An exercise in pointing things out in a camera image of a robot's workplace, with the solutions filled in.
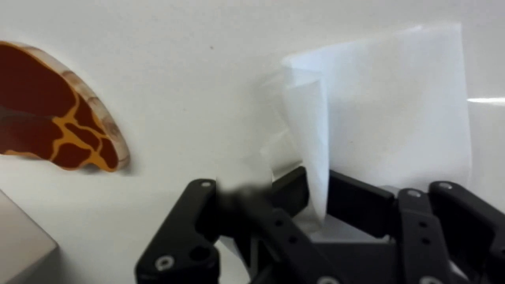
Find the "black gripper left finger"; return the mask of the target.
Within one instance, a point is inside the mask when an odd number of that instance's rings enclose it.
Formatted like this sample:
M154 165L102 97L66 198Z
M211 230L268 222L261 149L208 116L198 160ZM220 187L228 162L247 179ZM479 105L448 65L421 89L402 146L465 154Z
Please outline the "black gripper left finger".
M249 284L337 284L331 266L291 217L307 204L306 170L273 182L222 190L190 181L135 263L137 284L219 284L219 239L228 239Z

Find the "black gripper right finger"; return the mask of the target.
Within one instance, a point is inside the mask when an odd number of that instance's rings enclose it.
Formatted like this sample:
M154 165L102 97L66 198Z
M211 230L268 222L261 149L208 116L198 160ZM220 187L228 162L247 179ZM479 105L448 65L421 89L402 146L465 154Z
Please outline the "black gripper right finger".
M332 171L326 212L375 237L329 249L347 284L505 284L505 212L457 182L391 193Z

